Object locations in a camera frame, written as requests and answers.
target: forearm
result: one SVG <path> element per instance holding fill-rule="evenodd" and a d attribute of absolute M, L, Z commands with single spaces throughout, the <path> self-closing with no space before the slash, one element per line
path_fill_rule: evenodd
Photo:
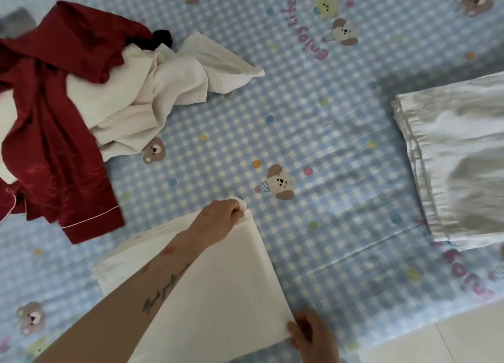
<path fill-rule="evenodd" d="M 126 363 L 173 287 L 205 250 L 179 233 L 147 265 L 98 303 L 35 363 Z"/>

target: script tattoo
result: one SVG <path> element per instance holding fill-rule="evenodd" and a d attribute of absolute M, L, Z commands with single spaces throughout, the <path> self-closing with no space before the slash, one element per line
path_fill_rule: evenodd
<path fill-rule="evenodd" d="M 175 285 L 179 281 L 180 277 L 186 272 L 186 270 L 189 268 L 189 266 L 191 266 L 191 264 L 187 264 L 184 267 L 184 269 L 180 270 L 180 272 L 178 274 L 172 274 L 170 277 L 170 281 L 163 288 L 161 288 L 161 291 L 159 289 L 156 290 L 156 295 L 154 296 L 153 299 L 151 299 L 150 297 L 147 298 L 147 300 L 145 301 L 145 304 L 144 304 L 144 309 L 143 309 L 144 313 L 146 313 L 148 315 L 150 310 L 154 307 L 154 304 L 156 303 L 156 301 L 158 299 L 161 298 L 162 301 L 166 299 L 167 290 L 169 288 L 172 288 L 172 290 L 173 290 L 173 288 L 175 287 Z"/>

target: red cuff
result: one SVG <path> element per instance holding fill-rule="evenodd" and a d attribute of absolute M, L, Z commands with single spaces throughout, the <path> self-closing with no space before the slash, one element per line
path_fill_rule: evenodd
<path fill-rule="evenodd" d="M 108 212 L 102 213 L 96 217 L 78 222 L 74 225 L 62 227 L 63 232 L 71 243 L 79 244 L 110 233 L 124 226 L 123 215 L 120 207 L 110 209 Z"/>

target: bed sheet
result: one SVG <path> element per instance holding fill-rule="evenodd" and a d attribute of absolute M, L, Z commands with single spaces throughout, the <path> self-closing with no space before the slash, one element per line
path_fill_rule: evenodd
<path fill-rule="evenodd" d="M 0 0 L 0 13 L 22 5 L 40 20 L 55 1 Z M 293 311 L 314 306 L 343 354 L 504 296 L 499 245 L 432 243 L 390 107 L 502 71 L 502 0 L 71 1 L 167 28 L 175 47 L 198 30 L 266 76 L 176 108 L 164 159 L 107 163 L 126 227 L 71 245 L 42 219 L 0 225 L 1 362 L 33 360 L 101 299 L 90 268 L 121 241 L 232 194 L 254 213 Z M 25 337 L 16 313 L 31 301 L 46 326 Z M 238 361 L 299 357 L 285 341 Z"/>

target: person's left hand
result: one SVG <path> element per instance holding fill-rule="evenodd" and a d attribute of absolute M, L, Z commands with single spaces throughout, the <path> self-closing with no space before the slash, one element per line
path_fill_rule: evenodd
<path fill-rule="evenodd" d="M 245 214 L 237 200 L 212 201 L 187 229 L 205 248 L 222 241 Z"/>

